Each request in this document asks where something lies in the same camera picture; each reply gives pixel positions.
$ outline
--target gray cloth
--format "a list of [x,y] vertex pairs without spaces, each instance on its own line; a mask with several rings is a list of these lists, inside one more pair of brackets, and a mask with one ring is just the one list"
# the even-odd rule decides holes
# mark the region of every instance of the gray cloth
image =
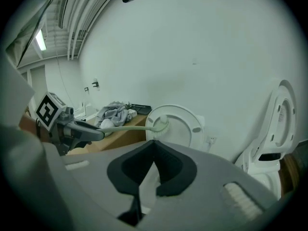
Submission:
[[124,123],[129,122],[132,117],[125,108],[125,104],[112,102],[100,110],[96,116],[94,125],[99,127],[105,119],[110,119],[116,127],[121,127]]

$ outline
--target toilet lid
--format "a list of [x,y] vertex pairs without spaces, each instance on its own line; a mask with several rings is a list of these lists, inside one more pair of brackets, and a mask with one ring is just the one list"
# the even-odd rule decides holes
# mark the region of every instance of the toilet lid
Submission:
[[186,147],[201,149],[203,144],[203,126],[197,116],[190,110],[174,104],[166,104],[152,110],[146,119],[145,125],[153,127],[162,115],[167,115],[170,123],[169,130],[159,138],[146,131],[147,140],[162,140]]
[[251,176],[269,189],[277,199],[281,198],[281,183],[277,171],[266,174],[253,174]]

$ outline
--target electrical outlet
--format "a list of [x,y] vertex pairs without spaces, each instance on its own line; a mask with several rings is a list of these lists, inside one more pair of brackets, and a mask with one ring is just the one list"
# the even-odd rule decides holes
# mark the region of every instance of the electrical outlet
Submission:
[[207,136],[205,142],[206,143],[210,143],[210,144],[215,144],[216,143],[217,138],[214,136]]

